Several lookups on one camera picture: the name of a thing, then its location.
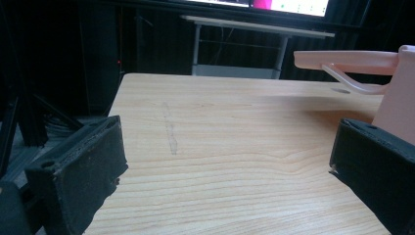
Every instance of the computer screen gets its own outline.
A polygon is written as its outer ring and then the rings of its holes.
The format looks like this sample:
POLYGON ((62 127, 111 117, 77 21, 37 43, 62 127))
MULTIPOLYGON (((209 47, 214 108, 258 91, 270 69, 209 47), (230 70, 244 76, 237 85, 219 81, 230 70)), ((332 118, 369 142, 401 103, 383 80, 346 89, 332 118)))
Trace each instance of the computer screen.
POLYGON ((253 0, 256 9, 324 17, 329 0, 253 0))

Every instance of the pink plastic object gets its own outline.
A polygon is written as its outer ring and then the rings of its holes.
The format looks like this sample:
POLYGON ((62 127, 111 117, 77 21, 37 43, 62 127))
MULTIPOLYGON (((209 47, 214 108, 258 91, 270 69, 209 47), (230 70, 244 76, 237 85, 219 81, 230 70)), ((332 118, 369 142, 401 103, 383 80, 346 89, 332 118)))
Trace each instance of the pink plastic object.
POLYGON ((295 65, 309 70, 323 70, 350 90, 366 94, 384 94, 387 85, 363 84, 349 77, 345 72, 393 75, 397 53, 374 51, 297 51, 295 65))
POLYGON ((385 94, 373 124, 415 145, 415 46, 398 53, 372 51, 295 52, 295 65, 323 70, 350 90, 385 94), (345 72, 392 75, 387 85, 363 84, 345 72))

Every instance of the pencil mark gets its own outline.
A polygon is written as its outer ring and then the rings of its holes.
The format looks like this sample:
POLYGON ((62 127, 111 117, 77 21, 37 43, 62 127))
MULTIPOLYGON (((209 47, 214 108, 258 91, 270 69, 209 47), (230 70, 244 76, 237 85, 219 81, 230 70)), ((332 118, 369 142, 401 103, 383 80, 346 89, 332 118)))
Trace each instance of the pencil mark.
POLYGON ((167 132, 168 143, 170 144, 170 152, 172 155, 177 154, 177 140, 174 137, 174 123, 171 121, 170 107, 167 102, 163 102, 162 113, 164 115, 165 131, 167 132))

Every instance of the wood grain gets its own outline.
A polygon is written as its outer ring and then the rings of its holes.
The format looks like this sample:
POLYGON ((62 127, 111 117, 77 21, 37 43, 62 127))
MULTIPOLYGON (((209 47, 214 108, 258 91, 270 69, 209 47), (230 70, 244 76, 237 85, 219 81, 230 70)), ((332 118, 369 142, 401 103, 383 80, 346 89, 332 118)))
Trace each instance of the wood grain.
POLYGON ((371 122, 382 96, 332 88, 126 75, 111 115, 129 170, 86 234, 388 234, 328 172, 340 118, 371 122))

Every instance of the pink plastic arm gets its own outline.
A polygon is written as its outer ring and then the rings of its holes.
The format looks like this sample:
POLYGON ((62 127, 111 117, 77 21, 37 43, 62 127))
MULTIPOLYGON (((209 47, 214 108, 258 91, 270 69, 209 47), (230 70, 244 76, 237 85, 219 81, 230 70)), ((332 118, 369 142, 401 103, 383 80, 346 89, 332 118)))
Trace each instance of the pink plastic arm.
POLYGON ((367 95, 385 94, 388 85, 363 84, 345 72, 393 75, 398 63, 397 53, 374 51, 297 51, 298 68, 326 71, 350 90, 367 95))

